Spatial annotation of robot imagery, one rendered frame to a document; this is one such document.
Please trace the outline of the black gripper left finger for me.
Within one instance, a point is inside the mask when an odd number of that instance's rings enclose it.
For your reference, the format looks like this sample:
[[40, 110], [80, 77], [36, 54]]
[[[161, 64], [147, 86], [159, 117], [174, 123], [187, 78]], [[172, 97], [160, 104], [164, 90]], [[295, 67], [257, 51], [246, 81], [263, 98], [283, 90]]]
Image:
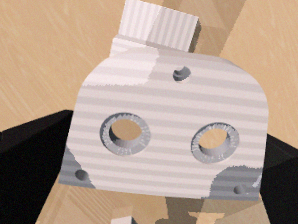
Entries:
[[36, 224], [61, 172], [73, 112], [0, 132], [0, 224]]

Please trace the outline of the small white block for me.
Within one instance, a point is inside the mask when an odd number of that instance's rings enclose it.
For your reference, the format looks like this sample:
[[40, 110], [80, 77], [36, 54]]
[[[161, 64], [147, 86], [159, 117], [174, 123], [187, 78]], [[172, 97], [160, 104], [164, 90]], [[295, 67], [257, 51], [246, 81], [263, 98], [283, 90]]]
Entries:
[[133, 216], [128, 216], [128, 217], [116, 218], [116, 220], [112, 220], [110, 224], [136, 224], [136, 222], [134, 222]]

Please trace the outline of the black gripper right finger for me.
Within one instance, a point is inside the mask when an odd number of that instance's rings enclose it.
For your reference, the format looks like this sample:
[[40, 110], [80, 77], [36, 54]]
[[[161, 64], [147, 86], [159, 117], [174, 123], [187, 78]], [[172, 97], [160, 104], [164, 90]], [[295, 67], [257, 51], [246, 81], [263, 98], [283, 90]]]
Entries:
[[270, 224], [298, 224], [298, 149], [269, 133], [259, 193]]

